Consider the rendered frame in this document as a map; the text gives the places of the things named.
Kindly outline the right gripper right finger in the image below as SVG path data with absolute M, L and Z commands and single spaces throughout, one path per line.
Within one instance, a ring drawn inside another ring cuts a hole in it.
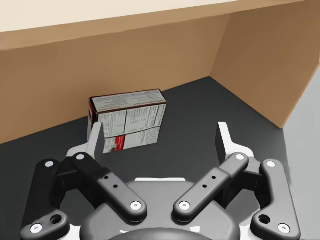
M 254 192 L 260 206 L 250 223 L 253 235 L 260 239 L 300 239 L 284 165 L 276 159 L 256 160 L 250 148 L 232 141 L 226 122 L 217 124 L 215 147 L 220 165 L 176 200 L 174 218 L 189 223 L 214 200 L 226 208 L 245 189 Z

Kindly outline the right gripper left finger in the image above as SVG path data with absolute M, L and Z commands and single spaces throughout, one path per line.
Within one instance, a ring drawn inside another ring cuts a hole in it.
M 129 222 L 143 221 L 147 204 L 108 168 L 103 157 L 103 124 L 94 123 L 88 142 L 73 147 L 62 162 L 37 163 L 20 227 L 22 240 L 59 240 L 70 232 L 68 216 L 60 210 L 66 192 L 83 190 L 93 204 L 108 201 Z

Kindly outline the red and white carton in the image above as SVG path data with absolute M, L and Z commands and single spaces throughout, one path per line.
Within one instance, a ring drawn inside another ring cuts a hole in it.
M 160 89 L 90 97 L 87 134 L 102 123 L 104 153 L 155 144 L 167 104 Z

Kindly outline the tall board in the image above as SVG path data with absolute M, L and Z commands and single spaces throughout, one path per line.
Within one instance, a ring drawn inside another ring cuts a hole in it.
M 282 128 L 319 49 L 320 0 L 0 0 L 0 144 L 204 77 Z

